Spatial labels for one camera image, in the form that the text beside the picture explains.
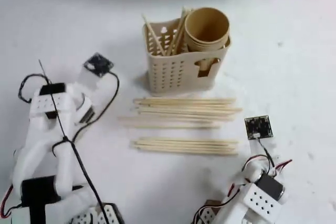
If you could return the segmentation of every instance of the red wire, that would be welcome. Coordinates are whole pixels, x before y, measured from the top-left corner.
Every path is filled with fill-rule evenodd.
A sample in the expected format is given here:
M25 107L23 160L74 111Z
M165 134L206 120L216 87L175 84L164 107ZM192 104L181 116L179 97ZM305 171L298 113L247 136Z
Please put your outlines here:
M7 219L11 215L11 213L9 213L8 216L5 216L4 209L5 209L6 201L8 200L9 196L11 195L12 190L13 190L13 185L11 185L9 187L7 193L5 194L4 199L1 202L1 206L0 206L0 217L1 217L1 219Z
M286 162L283 162L283 163L281 163L281 164L278 164L276 167L275 167L275 169L279 169L279 168L284 168L286 165L288 165L290 162L292 162L293 160L292 159L290 159L289 161L286 161Z
M229 189L229 192L227 193L228 197L230 197L230 195L231 195L231 193L232 193L232 191L233 191L234 188L235 188L235 183L232 183L232 185L231 185L231 187Z

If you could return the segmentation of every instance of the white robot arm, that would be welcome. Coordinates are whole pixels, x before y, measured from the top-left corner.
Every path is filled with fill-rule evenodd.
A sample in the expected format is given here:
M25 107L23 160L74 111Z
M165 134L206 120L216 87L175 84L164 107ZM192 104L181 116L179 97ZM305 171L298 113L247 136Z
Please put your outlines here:
M57 121L57 112L52 98L56 104L62 127ZM89 187L72 191L74 153L70 143L60 144L54 149L58 161L54 181L48 177L32 179L35 169L43 161L44 156L51 152L53 145L62 140L63 132L71 139L74 135L75 125L86 122L92 112L90 99L76 90L73 84L50 84L35 92L31 101L26 145L18 153L13 172L14 191L22 199L24 207L13 211L13 220L20 219L21 215L29 213L30 217L25 220L29 220L29 222L21 220L18 223L32 223L30 221L32 209L36 209L37 205L44 204L45 216L48 219L46 223L52 223L52 220L55 220L52 216L55 214L58 217L56 218L58 221L55 223L65 223L72 216L97 204ZM44 200L47 200L42 202L39 196L31 198L26 195L28 190L34 190L36 187L44 185L45 181L52 183L55 191L43 192L42 188L37 194L55 194L54 196L43 197ZM53 197L60 197L61 201L54 202Z
M237 196L218 212L212 223L275 223L288 198L285 187L267 175L259 161L249 163L243 174L250 183L240 187Z
M94 115L89 97L97 88L98 81L112 67L113 63L108 59L95 54L84 63L78 82L48 83L34 93L25 146L16 153L13 188L22 200L22 207L12 211L12 223L66 223L73 216L97 205L98 196L92 188L76 188L73 185L76 149L70 140L76 135L76 126L81 129L84 125L88 126ZM119 79L116 78L118 91ZM56 175L33 178L36 168L49 152L54 153L58 162Z

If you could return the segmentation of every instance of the black component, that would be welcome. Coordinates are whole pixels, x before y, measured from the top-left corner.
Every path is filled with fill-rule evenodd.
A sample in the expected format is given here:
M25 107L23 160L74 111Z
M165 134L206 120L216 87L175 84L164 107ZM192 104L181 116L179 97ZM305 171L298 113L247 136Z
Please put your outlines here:
M22 182L22 207L46 205L61 200L54 184L55 176L27 179Z
M255 182L255 184L276 201L281 198L285 191L285 188L282 184L277 182L274 178L267 175L266 173L263 173L260 179Z
M125 224L125 222L124 222L124 220L123 220L123 218L122 218L122 216L121 216L121 213L120 213L120 211L119 211L117 205L114 204L114 203L106 203L106 205L110 205L110 206L112 206L113 211L114 211L114 213L115 213L115 216L117 217L118 222L119 222L120 224Z
M84 63L84 67L99 78L108 73L113 66L110 60L97 52Z
M91 106L79 122L87 123L93 116L94 116L94 110L93 107Z
M46 112L46 116L48 117L48 119L56 119L57 118L57 112L55 110Z
M65 83L54 83L42 86L39 95L57 94L66 92Z
M257 116L255 118L245 118L245 127L249 140L256 139L253 136L256 133L260 134L259 138L273 137L268 115Z

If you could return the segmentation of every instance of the beige plastic caddy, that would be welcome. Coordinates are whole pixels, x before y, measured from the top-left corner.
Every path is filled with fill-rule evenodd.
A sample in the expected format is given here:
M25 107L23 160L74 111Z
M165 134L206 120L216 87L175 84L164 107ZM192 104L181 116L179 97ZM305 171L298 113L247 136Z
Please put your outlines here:
M182 39L178 41L176 45L173 45L173 49L176 47L175 55L162 56L162 52L157 46L152 33L148 29L148 26L146 24L143 26L143 34L148 57L149 84L150 91L153 96L208 90L213 87L215 77L224 60L226 52L231 45L229 37L229 23L227 20L227 24L224 26L224 29L226 29L225 32L216 32L217 35L220 34L220 38L215 39L213 41L213 45L219 48L218 42L220 43L220 41L222 41L223 43L220 46L220 49L208 51L212 42L198 40L190 34L190 30L199 31L200 29L189 29L191 27L191 19L192 22L197 22L197 24L207 25L204 24L204 22L202 23L197 20L199 18L198 11L201 10L201 15L204 15L204 9L208 9L208 13L210 15L218 16L218 13L214 11L216 9L213 8L200 8L189 13L185 19L185 25L183 25L183 29L181 30L181 32L184 33L182 35ZM211 21L210 26L214 27L214 20L212 17L210 16L206 18ZM156 37L159 39L162 48L166 52L173 41L173 38L177 36L177 33L179 33L177 31L179 23L180 18L163 23L149 23ZM223 29L223 20L220 20L219 24ZM191 49L189 46L193 43L200 45L201 48L202 46L205 47L207 51L191 51L195 50L194 48Z

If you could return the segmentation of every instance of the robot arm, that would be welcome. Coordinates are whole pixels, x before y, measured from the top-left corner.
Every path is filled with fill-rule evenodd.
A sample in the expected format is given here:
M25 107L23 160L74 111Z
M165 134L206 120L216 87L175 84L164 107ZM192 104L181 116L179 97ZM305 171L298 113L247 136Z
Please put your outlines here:
M51 94L62 128L58 123ZM29 214L25 222L18 223L36 223L36 220L32 220L34 219L32 212L39 212L39 208L42 207L46 223L53 223L52 220L57 220L54 223L65 223L72 216L97 204L89 187L72 191L74 153L70 143L57 145L54 149L58 161L56 176L52 179L50 177L32 179L34 171L45 155L51 152L54 144L62 140L63 131L66 136L72 138L75 125L80 123L83 117L87 117L90 110L92 110L90 99L80 91L76 91L72 84L51 84L35 92L30 107L26 145L18 152L13 172L14 191L24 205L23 208L13 211L13 218L20 219L21 216L27 217L26 214ZM34 190L38 190L37 194L31 197L29 191Z

